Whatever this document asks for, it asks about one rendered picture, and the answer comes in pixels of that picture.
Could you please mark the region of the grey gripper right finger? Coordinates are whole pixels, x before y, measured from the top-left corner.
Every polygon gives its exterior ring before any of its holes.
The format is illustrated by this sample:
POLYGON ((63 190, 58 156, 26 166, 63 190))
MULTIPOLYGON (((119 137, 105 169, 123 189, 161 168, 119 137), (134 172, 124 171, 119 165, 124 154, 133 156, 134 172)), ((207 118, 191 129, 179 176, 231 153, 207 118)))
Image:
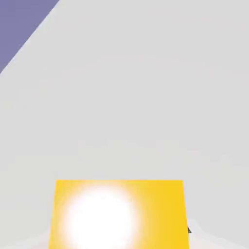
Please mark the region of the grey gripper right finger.
POLYGON ((190 249, 231 249, 224 240, 207 234, 193 219, 187 219, 190 249))

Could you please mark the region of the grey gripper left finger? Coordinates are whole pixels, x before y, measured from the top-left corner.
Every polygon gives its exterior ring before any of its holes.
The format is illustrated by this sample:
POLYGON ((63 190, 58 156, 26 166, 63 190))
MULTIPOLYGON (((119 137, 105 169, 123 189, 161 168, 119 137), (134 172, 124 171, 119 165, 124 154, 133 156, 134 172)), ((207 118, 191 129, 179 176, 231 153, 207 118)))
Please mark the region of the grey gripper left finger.
POLYGON ((14 249, 48 249, 49 238, 50 232, 46 231, 36 237, 18 242, 16 245, 14 245, 14 249))

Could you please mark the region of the small yellow cube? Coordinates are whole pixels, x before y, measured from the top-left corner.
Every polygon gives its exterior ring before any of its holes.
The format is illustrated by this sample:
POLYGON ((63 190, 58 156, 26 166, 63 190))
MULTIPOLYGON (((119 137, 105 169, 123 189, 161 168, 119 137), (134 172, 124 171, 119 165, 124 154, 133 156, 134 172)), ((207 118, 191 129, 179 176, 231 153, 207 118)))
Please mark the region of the small yellow cube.
POLYGON ((181 180, 58 180, 49 249, 189 249, 181 180))

